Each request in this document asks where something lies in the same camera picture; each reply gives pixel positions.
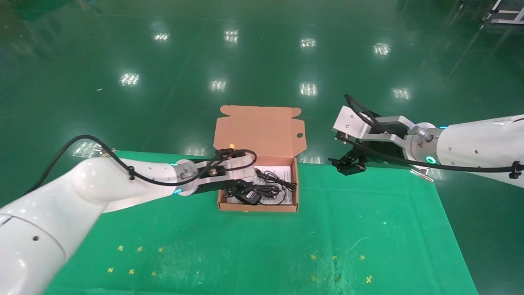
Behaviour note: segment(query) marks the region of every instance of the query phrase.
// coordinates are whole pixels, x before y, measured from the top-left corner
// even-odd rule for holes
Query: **instruction manual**
[[[280,178],[281,180],[286,181],[286,182],[291,182],[291,167],[290,166],[255,166],[255,168],[262,171],[262,173],[266,171],[271,171],[275,173],[278,176],[278,178]],[[258,178],[257,176],[247,177],[247,178],[244,178],[243,180],[247,182],[253,182],[254,184],[263,184],[263,185],[270,184],[278,188],[281,188],[279,184],[266,183],[264,179]],[[293,204],[292,200],[293,200],[292,193],[288,189],[286,189],[286,190],[281,190],[280,193],[274,199],[262,197],[262,199],[260,199],[260,202],[266,205],[276,205],[278,203],[280,203],[280,205],[292,205]],[[227,198],[227,202],[231,204],[243,204],[235,197]]]

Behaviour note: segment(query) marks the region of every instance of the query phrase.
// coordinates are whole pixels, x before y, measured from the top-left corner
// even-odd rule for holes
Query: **cardboard box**
[[[291,180],[297,183],[292,205],[246,205],[226,202],[219,191],[220,210],[258,212],[296,212],[299,204],[299,179],[295,156],[306,149],[304,121],[293,119],[299,108],[222,106],[227,117],[216,120],[214,147],[217,150],[248,149],[257,156],[258,166],[290,166]]]

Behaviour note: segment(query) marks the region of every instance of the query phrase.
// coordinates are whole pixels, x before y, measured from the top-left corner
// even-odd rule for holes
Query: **box lid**
[[[216,120],[216,149],[249,149],[259,156],[295,157],[306,149],[299,108],[221,106]]]

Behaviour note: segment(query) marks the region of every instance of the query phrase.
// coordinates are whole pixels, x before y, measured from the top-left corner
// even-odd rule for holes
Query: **green table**
[[[105,214],[46,294],[477,294],[433,184],[298,169],[297,213],[219,211],[210,192]]]

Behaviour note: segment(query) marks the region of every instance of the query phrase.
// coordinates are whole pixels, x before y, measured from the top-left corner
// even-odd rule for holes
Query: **robotic arm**
[[[255,175],[251,156],[236,153],[229,158],[172,164],[118,159],[133,168],[131,175],[113,158],[92,158],[6,205],[0,209],[0,294],[42,293],[102,213],[173,193],[217,190]],[[138,175],[180,185],[153,184]]]
[[[342,106],[333,130],[336,140],[354,148],[338,160],[329,159],[344,175],[363,172],[365,163],[374,161],[413,167],[412,172],[426,179],[428,168],[440,168],[524,187],[524,177],[519,177],[524,170],[524,115],[436,128],[404,116],[380,117],[348,95],[346,101],[349,106]]]

